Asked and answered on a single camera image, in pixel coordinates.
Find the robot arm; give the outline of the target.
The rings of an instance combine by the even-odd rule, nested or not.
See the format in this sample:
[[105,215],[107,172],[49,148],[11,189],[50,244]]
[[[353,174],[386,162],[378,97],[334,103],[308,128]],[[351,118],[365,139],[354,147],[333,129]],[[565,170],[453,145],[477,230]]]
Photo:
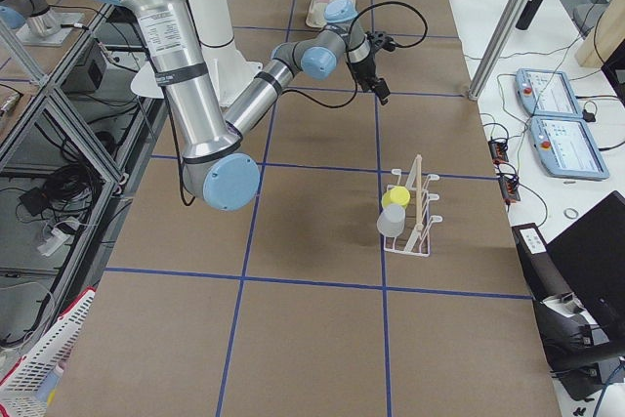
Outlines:
[[297,74],[322,80],[346,62],[363,90],[381,102],[390,93],[374,61],[390,42],[363,30],[350,0],[332,1],[324,12],[325,27],[315,38],[278,45],[260,70],[233,46],[227,0],[98,1],[135,15],[155,82],[185,137],[181,182],[219,210],[239,209],[254,198],[260,171],[240,144]]

